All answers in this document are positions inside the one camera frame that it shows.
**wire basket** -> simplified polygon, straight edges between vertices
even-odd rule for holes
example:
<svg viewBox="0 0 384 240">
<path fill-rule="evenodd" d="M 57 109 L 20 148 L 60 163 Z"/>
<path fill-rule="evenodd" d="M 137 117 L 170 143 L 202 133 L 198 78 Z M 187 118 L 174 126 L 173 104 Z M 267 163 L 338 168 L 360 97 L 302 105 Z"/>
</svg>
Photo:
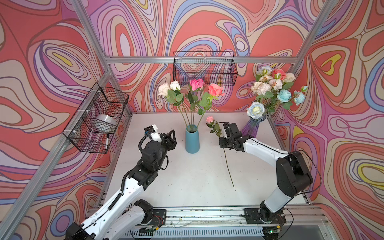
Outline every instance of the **wire basket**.
<svg viewBox="0 0 384 240">
<path fill-rule="evenodd" d="M 237 68 L 233 51 L 175 51 L 173 54 L 173 79 L 180 85 L 199 78 L 207 85 L 235 85 Z"/>
<path fill-rule="evenodd" d="M 80 152 L 107 153 L 128 99 L 118 89 L 99 87 L 66 137 Z"/>
</svg>

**artificial flower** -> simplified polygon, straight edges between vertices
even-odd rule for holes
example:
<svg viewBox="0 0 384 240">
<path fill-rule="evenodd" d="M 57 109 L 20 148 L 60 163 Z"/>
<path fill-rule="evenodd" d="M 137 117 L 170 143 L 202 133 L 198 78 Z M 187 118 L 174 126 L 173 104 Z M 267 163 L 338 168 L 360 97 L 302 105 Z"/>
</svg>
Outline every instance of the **artificial flower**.
<svg viewBox="0 0 384 240">
<path fill-rule="evenodd" d="M 272 79 L 268 82 L 274 90 L 279 91 L 283 88 L 283 82 L 280 79 Z"/>
<path fill-rule="evenodd" d="M 293 82 L 296 78 L 293 75 L 293 73 L 287 73 L 285 78 L 283 78 L 283 79 L 284 79 L 283 82 L 290 83 L 290 82 Z"/>
<path fill-rule="evenodd" d="M 269 80 L 272 80 L 272 79 L 273 79 L 273 77 L 271 77 L 269 75 L 264 75 L 264 76 L 260 77 L 259 81 L 267 83 Z"/>
<path fill-rule="evenodd" d="M 260 118 L 265 112 L 264 105 L 262 103 L 252 103 L 249 108 L 247 108 L 247 115 L 253 119 Z"/>
<path fill-rule="evenodd" d="M 159 86 L 159 95 L 160 96 L 168 96 L 168 90 L 170 90 L 170 86 L 169 86 L 169 83 L 164 83 L 162 85 Z"/>
<path fill-rule="evenodd" d="M 190 81 L 192 91 L 196 91 L 199 88 L 202 88 L 204 86 L 204 82 L 202 79 L 193 79 Z"/>
<path fill-rule="evenodd" d="M 302 92 L 294 91 L 293 94 L 295 96 L 293 100 L 295 101 L 296 106 L 304 102 L 305 95 Z"/>
<path fill-rule="evenodd" d="M 214 97 L 224 96 L 223 88 L 215 83 L 211 83 L 208 86 L 208 93 Z"/>
<path fill-rule="evenodd" d="M 253 93 L 256 93 L 257 92 L 257 89 L 260 87 L 260 85 L 262 84 L 263 82 L 254 82 L 253 83 L 253 86 L 251 87 L 251 90 L 253 91 Z"/>
<path fill-rule="evenodd" d="M 286 73 L 281 68 L 278 68 L 272 71 L 272 76 L 276 79 L 283 80 L 286 77 Z"/>
<path fill-rule="evenodd" d="M 306 92 L 307 90 L 308 90 L 308 86 L 302 86 L 302 87 L 301 87 L 301 91 L 302 91 L 302 92 Z"/>
<path fill-rule="evenodd" d="M 179 90 L 180 91 L 180 84 L 178 81 L 173 81 L 170 83 L 169 87 L 175 91 L 175 90 Z"/>
<path fill-rule="evenodd" d="M 288 102 L 290 99 L 291 99 L 291 96 L 292 96 L 292 93 L 289 92 L 288 90 L 286 89 L 283 89 L 281 90 L 278 94 L 277 94 L 277 99 L 280 100 L 280 102 L 282 103 L 286 103 Z"/>
<path fill-rule="evenodd" d="M 266 92 L 271 90 L 272 87 L 268 83 L 262 83 L 258 88 L 257 88 L 257 94 L 258 95 L 264 95 Z"/>
<path fill-rule="evenodd" d="M 215 122 L 212 116 L 207 117 L 207 123 Z"/>
<path fill-rule="evenodd" d="M 256 71 L 256 75 L 270 75 L 272 72 L 272 68 L 270 66 L 263 66 Z"/>
</svg>

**white table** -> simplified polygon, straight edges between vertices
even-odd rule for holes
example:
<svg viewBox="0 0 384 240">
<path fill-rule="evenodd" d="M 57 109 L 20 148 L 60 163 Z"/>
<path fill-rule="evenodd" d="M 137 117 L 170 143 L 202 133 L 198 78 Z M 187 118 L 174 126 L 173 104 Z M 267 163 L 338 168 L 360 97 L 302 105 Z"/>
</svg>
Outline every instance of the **white table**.
<svg viewBox="0 0 384 240">
<path fill-rule="evenodd" d="M 139 198 L 154 207 L 258 205 L 265 200 L 277 186 L 276 169 L 251 154 L 226 149 L 233 187 L 218 137 L 209 133 L 210 128 L 205 124 L 207 116 L 213 116 L 218 122 L 235 122 L 239 130 L 249 120 L 245 113 L 206 113 L 199 126 L 200 150 L 190 154 L 185 150 L 185 124 L 180 113 L 133 114 L 106 199 L 120 188 L 123 175 L 140 159 L 137 146 L 144 128 L 156 124 L 160 133 L 175 129 L 177 146 L 168 152 L 168 168 L 159 171 L 158 177 Z M 267 120 L 260 123 L 257 139 L 280 148 Z M 302 195 L 290 202 L 304 203 Z"/>
</svg>

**teal ceramic vase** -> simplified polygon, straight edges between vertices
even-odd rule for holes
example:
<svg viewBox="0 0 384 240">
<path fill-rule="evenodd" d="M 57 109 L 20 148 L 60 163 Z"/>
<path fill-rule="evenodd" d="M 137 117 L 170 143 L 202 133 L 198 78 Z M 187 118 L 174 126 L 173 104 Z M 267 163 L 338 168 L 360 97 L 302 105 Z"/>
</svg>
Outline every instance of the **teal ceramic vase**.
<svg viewBox="0 0 384 240">
<path fill-rule="evenodd" d="M 185 150 L 189 153 L 197 153 L 199 149 L 199 130 L 196 125 L 188 125 L 185 128 Z"/>
</svg>

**robotic arm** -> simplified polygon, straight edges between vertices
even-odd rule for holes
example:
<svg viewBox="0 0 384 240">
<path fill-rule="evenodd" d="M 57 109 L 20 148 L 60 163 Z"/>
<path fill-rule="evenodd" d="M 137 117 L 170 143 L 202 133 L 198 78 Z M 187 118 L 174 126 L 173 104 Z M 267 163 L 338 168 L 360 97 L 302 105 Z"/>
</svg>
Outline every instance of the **robotic arm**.
<svg viewBox="0 0 384 240">
<path fill-rule="evenodd" d="M 81 225 L 70 225 L 65 240 L 116 240 L 127 229 L 151 221 L 153 206 L 142 199 L 136 201 L 129 211 L 123 212 L 155 180 L 158 171 L 165 169 L 161 168 L 165 158 L 168 166 L 167 152 L 175 149 L 177 143 L 174 130 L 160 134 L 156 125 L 144 130 L 146 133 L 139 142 L 141 158 L 124 175 L 120 189 Z M 141 145 L 148 136 L 151 141 L 143 149 Z"/>
<path fill-rule="evenodd" d="M 277 188 L 260 203 L 260 220 L 270 223 L 278 212 L 300 191 L 312 184 L 313 178 L 299 152 L 286 152 L 268 146 L 250 135 L 243 136 L 235 123 L 224 123 L 227 137 L 220 137 L 220 148 L 235 149 L 255 155 L 276 168 Z"/>
</svg>

